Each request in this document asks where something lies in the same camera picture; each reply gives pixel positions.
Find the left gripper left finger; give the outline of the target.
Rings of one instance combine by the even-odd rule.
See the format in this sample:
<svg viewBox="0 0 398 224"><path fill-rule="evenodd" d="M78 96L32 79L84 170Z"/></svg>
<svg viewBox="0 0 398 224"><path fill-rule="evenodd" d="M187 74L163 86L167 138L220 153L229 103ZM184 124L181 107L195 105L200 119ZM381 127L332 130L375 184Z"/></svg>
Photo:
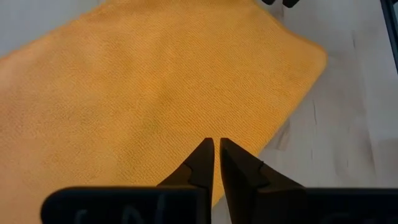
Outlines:
<svg viewBox="0 0 398 224"><path fill-rule="evenodd" d="M212 138L205 138L159 186L192 185L212 187L214 163L214 142Z"/></svg>

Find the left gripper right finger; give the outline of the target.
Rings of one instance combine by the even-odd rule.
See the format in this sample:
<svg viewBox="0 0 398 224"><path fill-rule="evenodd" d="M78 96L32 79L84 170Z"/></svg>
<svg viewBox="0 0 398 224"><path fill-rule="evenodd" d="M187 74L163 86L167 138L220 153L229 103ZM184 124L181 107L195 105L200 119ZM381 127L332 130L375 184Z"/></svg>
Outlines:
<svg viewBox="0 0 398 224"><path fill-rule="evenodd" d="M226 190L303 188L228 138L220 140L220 164Z"/></svg>

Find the orange microfiber towel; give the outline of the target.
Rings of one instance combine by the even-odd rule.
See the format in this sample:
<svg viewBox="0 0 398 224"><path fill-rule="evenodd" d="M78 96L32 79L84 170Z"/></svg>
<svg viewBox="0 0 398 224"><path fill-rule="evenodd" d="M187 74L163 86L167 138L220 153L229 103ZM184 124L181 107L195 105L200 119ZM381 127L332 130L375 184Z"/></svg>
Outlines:
<svg viewBox="0 0 398 224"><path fill-rule="evenodd" d="M73 185L155 185L204 138L259 154L326 52L255 0L108 0L0 58L0 224Z"/></svg>

